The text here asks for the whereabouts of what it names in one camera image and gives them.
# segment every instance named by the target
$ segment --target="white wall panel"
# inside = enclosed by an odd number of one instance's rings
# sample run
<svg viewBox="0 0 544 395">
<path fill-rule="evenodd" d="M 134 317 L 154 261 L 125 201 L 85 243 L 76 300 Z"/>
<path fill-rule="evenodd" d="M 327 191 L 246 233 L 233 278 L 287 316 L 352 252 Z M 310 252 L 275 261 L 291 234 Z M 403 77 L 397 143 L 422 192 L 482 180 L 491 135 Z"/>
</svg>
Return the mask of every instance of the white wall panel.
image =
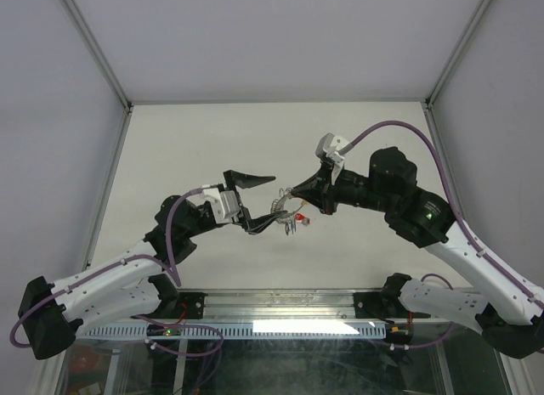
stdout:
<svg viewBox="0 0 544 395">
<path fill-rule="evenodd" d="M 479 0 L 76 0 L 134 101 L 424 98 Z"/>
<path fill-rule="evenodd" d="M 28 281 L 81 268 L 122 108 L 58 0 L 0 0 L 0 43 L 0 381 L 20 394 L 36 362 L 9 330 Z"/>
<path fill-rule="evenodd" d="M 544 285 L 544 0 L 496 0 L 436 104 L 473 229 Z M 544 356 L 530 357 L 544 393 Z"/>
<path fill-rule="evenodd" d="M 117 256 L 152 230 L 169 195 L 219 183 L 224 170 L 275 175 L 275 182 L 242 192 L 252 215 L 268 213 L 279 188 L 294 186 L 318 170 L 314 152 L 324 134 L 352 139 L 387 119 L 428 131 L 418 103 L 137 106 L 94 261 Z M 348 155 L 347 167 L 367 174 L 370 154 L 391 145 L 418 165 L 422 187 L 442 194 L 425 145 L 402 128 L 373 133 Z M 443 262 L 397 237 L 381 213 L 348 206 L 340 206 L 333 217 L 312 206 L 302 213 L 311 224 L 299 226 L 291 236 L 273 224 L 257 236 L 227 226 L 195 237 L 198 249 L 179 266 L 184 286 L 370 288 L 382 286 L 394 272 L 421 277 L 430 271 L 467 285 Z"/>
</svg>

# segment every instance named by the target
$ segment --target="gray wall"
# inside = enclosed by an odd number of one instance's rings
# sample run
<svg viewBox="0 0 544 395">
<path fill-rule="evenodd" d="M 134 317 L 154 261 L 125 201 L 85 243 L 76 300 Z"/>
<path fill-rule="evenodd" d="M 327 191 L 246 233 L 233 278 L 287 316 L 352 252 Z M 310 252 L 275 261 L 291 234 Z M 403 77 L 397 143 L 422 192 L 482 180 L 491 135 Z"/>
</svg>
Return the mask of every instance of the gray wall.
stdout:
<svg viewBox="0 0 544 395">
<path fill-rule="evenodd" d="M 544 285 L 544 0 L 496 0 L 435 107 L 473 228 Z M 544 356 L 528 359 L 544 393 Z"/>
<path fill-rule="evenodd" d="M 81 268 L 122 108 L 58 0 L 0 0 L 0 45 L 0 392 L 19 394 L 36 366 L 8 342 L 21 295 Z"/>
</svg>

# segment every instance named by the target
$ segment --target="coiled wire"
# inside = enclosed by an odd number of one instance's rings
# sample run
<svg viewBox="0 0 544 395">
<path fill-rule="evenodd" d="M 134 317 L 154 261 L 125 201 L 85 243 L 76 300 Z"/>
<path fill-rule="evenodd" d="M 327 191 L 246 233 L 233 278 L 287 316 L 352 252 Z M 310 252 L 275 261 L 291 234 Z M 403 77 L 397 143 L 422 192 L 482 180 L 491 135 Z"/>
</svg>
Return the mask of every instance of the coiled wire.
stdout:
<svg viewBox="0 0 544 395">
<path fill-rule="evenodd" d="M 272 206 L 270 207 L 270 212 L 279 212 L 284 211 L 284 205 L 286 204 L 287 200 L 290 200 L 291 198 L 295 198 L 291 195 L 291 188 L 288 189 L 280 189 L 280 198 L 276 198 L 274 201 L 272 201 Z M 294 234 L 297 231 L 297 220 L 295 216 L 297 213 L 302 209 L 305 202 L 302 201 L 300 203 L 300 207 L 297 208 L 295 211 L 287 212 L 283 216 L 276 218 L 277 223 L 281 223 L 282 225 L 285 225 L 286 229 L 286 235 Z"/>
</svg>

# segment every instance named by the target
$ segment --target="vent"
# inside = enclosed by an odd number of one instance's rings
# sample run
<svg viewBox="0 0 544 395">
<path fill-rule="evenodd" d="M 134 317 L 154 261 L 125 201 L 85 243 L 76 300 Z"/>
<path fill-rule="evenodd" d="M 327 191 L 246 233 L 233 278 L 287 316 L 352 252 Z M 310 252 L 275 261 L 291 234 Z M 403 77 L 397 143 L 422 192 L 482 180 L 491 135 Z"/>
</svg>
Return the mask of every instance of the vent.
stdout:
<svg viewBox="0 0 544 395">
<path fill-rule="evenodd" d="M 202 323 L 221 331 L 225 340 L 382 340 L 385 338 L 385 325 L 375 323 L 348 323 L 359 334 L 326 334 L 326 333 L 257 333 L 253 331 L 251 323 Z M 127 322 L 112 323 L 106 327 L 100 327 L 89 331 L 88 338 L 109 341 L 144 340 L 147 337 L 147 323 Z M 156 340 L 215 340 L 218 337 L 209 330 L 201 330 L 187 324 L 179 334 L 172 336 L 150 336 Z"/>
</svg>

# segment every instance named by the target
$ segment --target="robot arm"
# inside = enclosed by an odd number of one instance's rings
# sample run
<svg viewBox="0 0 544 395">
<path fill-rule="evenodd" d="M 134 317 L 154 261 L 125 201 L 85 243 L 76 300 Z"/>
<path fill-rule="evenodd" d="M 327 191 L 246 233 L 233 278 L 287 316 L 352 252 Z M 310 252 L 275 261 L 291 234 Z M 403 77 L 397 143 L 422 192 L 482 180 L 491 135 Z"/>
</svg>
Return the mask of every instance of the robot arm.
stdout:
<svg viewBox="0 0 544 395">
<path fill-rule="evenodd" d="M 384 318 L 391 317 L 386 308 L 394 302 L 413 313 L 437 315 L 477 331 L 511 357 L 522 358 L 544 347 L 544 290 L 483 245 L 464 221 L 458 221 L 447 201 L 419 188 L 416 165 L 396 147 L 371 156 L 367 178 L 343 168 L 340 150 L 347 146 L 344 138 L 327 134 L 315 152 L 320 170 L 291 194 L 327 215 L 338 204 L 384 212 L 398 236 L 448 263 L 480 293 L 437 289 L 394 274 L 382 288 Z M 482 249 L 475 249 L 465 231 Z"/>
<path fill-rule="evenodd" d="M 43 276 L 31 281 L 19 317 L 36 358 L 53 357 L 78 336 L 111 321 L 139 314 L 152 316 L 173 308 L 178 292 L 174 273 L 169 272 L 169 249 L 177 265 L 196 249 L 190 240 L 194 236 L 229 223 L 241 226 L 249 234 L 260 234 L 285 213 L 253 219 L 237 191 L 237 187 L 256 187 L 275 180 L 274 177 L 228 171 L 224 179 L 225 184 L 198 189 L 195 196 L 205 201 L 199 206 L 179 195 L 166 198 L 155 216 L 157 226 L 120 256 L 53 283 Z M 38 306 L 44 299 L 48 301 Z M 12 333 L 12 341 L 17 345 Z"/>
</svg>

